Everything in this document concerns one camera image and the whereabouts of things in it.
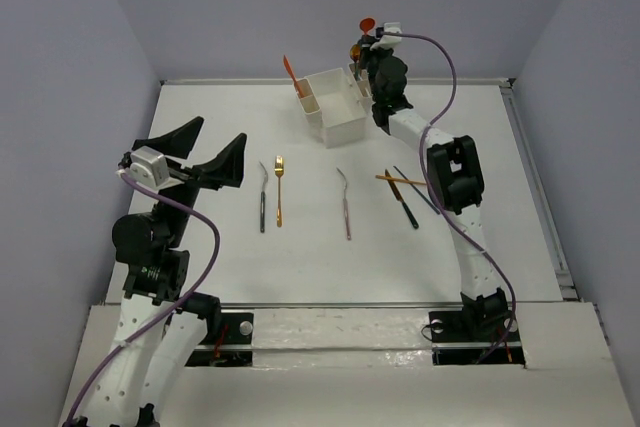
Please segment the dark blue chopstick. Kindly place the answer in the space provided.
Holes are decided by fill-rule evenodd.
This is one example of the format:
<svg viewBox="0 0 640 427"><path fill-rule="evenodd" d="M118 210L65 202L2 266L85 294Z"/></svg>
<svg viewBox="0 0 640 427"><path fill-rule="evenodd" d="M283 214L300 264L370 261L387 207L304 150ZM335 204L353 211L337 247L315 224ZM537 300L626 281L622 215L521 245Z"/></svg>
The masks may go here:
<svg viewBox="0 0 640 427"><path fill-rule="evenodd" d="M440 215L441 212L438 207L433 203L433 201L425 194L422 190L423 185L417 181L411 181L397 166L393 166L395 171L400 175L400 177L405 181L407 185L410 185L411 188L424 200L429 207L437 214Z"/></svg>

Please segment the orange chopstick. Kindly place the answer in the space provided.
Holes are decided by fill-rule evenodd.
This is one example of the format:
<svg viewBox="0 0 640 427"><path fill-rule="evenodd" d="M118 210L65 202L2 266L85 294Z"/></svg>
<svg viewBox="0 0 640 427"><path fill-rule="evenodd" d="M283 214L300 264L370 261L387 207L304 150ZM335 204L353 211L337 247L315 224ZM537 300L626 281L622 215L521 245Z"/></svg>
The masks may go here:
<svg viewBox="0 0 640 427"><path fill-rule="evenodd" d="M395 178L395 177L391 177L391 176L384 176L384 175L375 175L376 179L379 180L385 180L385 181L389 181L389 182L395 182L395 183L402 183L402 184L408 184L408 185L419 185L419 186L427 186L426 182L422 182L422 181L415 181L415 180L409 180L409 179L404 179L404 178Z"/></svg>

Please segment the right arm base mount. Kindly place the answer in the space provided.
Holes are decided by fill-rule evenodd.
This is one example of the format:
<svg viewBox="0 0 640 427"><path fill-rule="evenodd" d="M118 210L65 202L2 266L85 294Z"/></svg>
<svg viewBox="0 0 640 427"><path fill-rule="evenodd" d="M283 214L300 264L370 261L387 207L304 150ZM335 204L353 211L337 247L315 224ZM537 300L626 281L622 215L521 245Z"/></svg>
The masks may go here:
<svg viewBox="0 0 640 427"><path fill-rule="evenodd" d="M471 333L459 310L431 311L421 335L431 343L436 366L526 364L518 324L509 317Z"/></svg>

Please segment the iridescent metal spoon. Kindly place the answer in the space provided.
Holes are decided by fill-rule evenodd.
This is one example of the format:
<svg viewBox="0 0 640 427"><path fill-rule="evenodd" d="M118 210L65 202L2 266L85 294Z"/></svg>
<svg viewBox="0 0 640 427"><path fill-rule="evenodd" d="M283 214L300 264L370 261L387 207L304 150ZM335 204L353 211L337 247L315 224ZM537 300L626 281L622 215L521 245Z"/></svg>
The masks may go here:
<svg viewBox="0 0 640 427"><path fill-rule="evenodd" d="M349 56L350 56L350 59L351 59L352 64L353 64L353 75L354 75L354 63L358 63L359 64L360 53L361 53L361 48L360 48L360 46L358 44L354 44L350 48Z"/></svg>

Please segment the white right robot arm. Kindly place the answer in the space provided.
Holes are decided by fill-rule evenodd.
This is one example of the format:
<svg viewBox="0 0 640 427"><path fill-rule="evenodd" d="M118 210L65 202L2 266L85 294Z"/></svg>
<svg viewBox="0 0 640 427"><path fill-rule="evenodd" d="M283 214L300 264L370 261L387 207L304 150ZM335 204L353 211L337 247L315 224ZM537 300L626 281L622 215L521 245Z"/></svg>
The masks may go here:
<svg viewBox="0 0 640 427"><path fill-rule="evenodd" d="M384 28L365 33L352 56L367 74L375 124L416 149L429 197L448 224L461 277L457 324L476 342L502 342L515 322L515 292L484 246L480 204L485 182L476 144L468 135L454 137L435 127L453 105L457 74L451 71L452 91L442 112L425 120L405 94L408 66L394 54L404 37Z"/></svg>

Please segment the orange plastic spoon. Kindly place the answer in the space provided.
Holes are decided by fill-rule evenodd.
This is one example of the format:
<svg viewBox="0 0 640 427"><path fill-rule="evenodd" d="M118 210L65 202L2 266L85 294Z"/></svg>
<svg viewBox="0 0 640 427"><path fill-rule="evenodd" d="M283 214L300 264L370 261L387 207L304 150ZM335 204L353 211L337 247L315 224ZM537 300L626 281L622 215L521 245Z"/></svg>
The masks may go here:
<svg viewBox="0 0 640 427"><path fill-rule="evenodd" d="M368 48L376 41L376 21L371 17L367 17L360 21L359 29L361 30L362 35L358 44L361 48Z"/></svg>

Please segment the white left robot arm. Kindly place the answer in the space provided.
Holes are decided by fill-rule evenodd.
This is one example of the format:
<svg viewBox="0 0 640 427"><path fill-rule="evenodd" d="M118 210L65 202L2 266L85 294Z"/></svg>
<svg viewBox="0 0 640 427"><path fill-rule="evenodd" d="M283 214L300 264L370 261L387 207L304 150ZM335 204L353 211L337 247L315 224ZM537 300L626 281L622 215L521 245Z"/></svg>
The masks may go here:
<svg viewBox="0 0 640 427"><path fill-rule="evenodd" d="M158 426L169 394L194 349L226 329L220 300L199 292L218 258L221 236L195 210L203 190L238 188L247 136L235 136L213 159L184 165L201 128L197 116L156 138L138 139L123 154L117 176L154 200L148 212L126 214L112 227L117 262L128 269L110 351L80 388L67 426ZM185 284L190 254L180 244L190 219L213 234L203 272Z"/></svg>

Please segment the orange plastic knife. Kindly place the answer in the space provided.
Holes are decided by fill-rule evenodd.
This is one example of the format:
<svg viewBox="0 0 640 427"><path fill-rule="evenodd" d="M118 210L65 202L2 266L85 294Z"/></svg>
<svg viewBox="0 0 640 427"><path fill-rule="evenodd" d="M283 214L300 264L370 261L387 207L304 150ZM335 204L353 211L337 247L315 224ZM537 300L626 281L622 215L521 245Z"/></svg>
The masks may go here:
<svg viewBox="0 0 640 427"><path fill-rule="evenodd" d="M291 79L291 81L293 83L293 86L294 86L294 89L296 91L297 96L300 99L304 98L305 97L304 90L302 89L301 84L298 81L298 79L297 79L297 77L296 77L296 75L294 73L294 70L293 70L293 68L291 66L291 63L290 63L288 57L286 55L284 55L283 58L282 58L282 61L283 61L284 68L285 68L287 74L289 75L289 77L290 77L290 79Z"/></svg>

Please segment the gold knife green handle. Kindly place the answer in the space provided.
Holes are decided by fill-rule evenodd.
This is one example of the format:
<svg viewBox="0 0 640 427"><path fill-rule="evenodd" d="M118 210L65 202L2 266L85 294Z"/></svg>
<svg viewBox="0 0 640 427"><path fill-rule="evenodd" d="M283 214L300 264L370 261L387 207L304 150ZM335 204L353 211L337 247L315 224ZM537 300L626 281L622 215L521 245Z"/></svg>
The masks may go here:
<svg viewBox="0 0 640 427"><path fill-rule="evenodd" d="M389 184L389 187L394 195L394 197L396 198L396 200L400 203L400 205L402 206L411 226L414 229L419 229L419 223L417 222L414 214L412 213L412 211L410 210L409 206L407 205L407 203L405 202L404 198L402 197L398 187L396 186L395 181L389 179L387 180L387 183Z"/></svg>

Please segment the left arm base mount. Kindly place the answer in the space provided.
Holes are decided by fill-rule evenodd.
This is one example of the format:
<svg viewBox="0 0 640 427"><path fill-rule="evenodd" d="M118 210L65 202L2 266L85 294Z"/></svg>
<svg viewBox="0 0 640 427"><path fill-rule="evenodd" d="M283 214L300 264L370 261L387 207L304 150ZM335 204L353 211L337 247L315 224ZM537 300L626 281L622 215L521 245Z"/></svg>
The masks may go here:
<svg viewBox="0 0 640 427"><path fill-rule="evenodd" d="M187 367L251 367L253 364L254 313L222 311L217 334L208 334L196 346Z"/></svg>

